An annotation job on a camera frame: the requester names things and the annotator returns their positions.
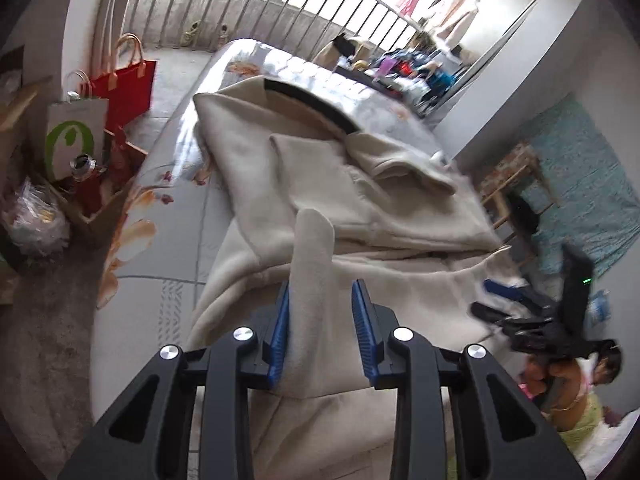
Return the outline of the floral mattress bed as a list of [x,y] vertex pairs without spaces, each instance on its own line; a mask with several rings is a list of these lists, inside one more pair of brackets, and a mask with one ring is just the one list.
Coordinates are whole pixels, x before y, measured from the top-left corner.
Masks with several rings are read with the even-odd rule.
[[437,156],[439,145],[403,105],[268,44],[236,40],[188,91],[157,79],[175,113],[134,179],[105,260],[91,336],[91,413],[99,418],[166,344],[185,344],[193,311],[231,222],[224,182],[198,133],[192,101],[253,75],[280,79],[335,106],[367,131]]

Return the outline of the clear plastic bag of items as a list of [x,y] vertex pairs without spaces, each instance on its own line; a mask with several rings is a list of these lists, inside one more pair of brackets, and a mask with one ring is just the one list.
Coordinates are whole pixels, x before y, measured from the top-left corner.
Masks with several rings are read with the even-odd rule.
[[49,257],[70,241],[70,225],[58,201],[45,185],[29,177],[2,206],[1,224],[25,257]]

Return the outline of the red paper shopping bag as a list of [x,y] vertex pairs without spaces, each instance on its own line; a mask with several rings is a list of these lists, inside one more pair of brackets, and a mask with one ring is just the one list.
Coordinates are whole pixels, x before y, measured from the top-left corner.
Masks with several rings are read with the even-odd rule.
[[[126,67],[116,67],[116,54],[123,44],[134,50]],[[118,38],[111,56],[111,69],[93,78],[88,88],[97,98],[108,102],[105,128],[111,132],[125,128],[151,107],[156,61],[144,57],[140,38],[127,32]]]

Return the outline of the beige zip jacket black trim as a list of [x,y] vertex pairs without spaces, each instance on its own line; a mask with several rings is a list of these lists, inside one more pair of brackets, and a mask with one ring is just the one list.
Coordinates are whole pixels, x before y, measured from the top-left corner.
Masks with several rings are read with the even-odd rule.
[[518,271],[456,170],[364,131],[288,84],[254,77],[194,99],[232,220],[194,312],[189,347],[208,346],[288,282],[290,332],[271,392],[250,395],[259,479],[390,472],[396,394],[363,375],[352,283],[434,346],[506,341],[470,315],[488,278]]

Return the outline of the white green-logo paper bag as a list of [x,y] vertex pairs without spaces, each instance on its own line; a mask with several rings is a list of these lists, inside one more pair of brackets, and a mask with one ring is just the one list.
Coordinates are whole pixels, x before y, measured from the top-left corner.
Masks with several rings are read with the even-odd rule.
[[56,182],[72,174],[72,161],[89,155],[103,162],[107,99],[93,95],[88,75],[73,70],[65,76],[65,96],[47,111],[44,138],[44,168],[47,179]]

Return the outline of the metal balcony railing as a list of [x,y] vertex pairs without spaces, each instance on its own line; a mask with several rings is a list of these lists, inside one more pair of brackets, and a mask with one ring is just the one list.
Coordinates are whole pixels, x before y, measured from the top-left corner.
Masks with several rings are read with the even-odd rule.
[[214,52],[248,38],[311,60],[337,35],[361,37],[378,53],[405,47],[423,29],[385,0],[102,0],[92,70],[108,70],[125,32],[137,35],[145,51]]

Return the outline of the child in yellow dress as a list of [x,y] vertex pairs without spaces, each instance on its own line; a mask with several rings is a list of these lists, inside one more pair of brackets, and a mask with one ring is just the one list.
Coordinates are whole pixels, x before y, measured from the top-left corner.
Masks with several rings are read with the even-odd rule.
[[612,384],[620,374],[623,353],[613,339],[605,339],[587,359],[544,364],[529,356],[520,388],[533,399],[559,379],[560,392],[543,408],[544,418],[558,432],[588,479],[605,470],[639,419],[637,410],[620,415],[601,404],[594,388]]

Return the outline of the wooden chair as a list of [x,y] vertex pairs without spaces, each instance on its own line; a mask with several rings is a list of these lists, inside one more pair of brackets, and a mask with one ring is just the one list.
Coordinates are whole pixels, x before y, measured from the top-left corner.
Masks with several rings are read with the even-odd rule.
[[[547,199],[541,209],[535,209],[524,197],[524,192],[534,186]],[[492,217],[494,230],[504,226],[510,229],[507,242],[515,237],[532,238],[541,215],[560,204],[542,171],[537,152],[528,142],[518,142],[480,181],[477,191]]]

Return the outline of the low cardboard tray box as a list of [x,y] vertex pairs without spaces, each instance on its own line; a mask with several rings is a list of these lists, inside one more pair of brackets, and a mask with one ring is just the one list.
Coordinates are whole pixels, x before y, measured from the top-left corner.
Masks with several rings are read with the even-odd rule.
[[87,154],[72,161],[72,174],[50,182],[38,169],[30,175],[55,198],[74,233],[91,245],[106,243],[112,236],[134,178],[146,153],[126,140],[122,130],[105,130],[104,164]]

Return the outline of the cluttered dark side table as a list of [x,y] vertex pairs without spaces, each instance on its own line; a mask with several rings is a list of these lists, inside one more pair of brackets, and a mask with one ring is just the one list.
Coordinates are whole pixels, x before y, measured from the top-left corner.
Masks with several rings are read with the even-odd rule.
[[420,116],[439,104],[466,70],[459,48],[444,52],[425,32],[407,47],[384,52],[370,40],[341,34],[312,62],[404,102]]

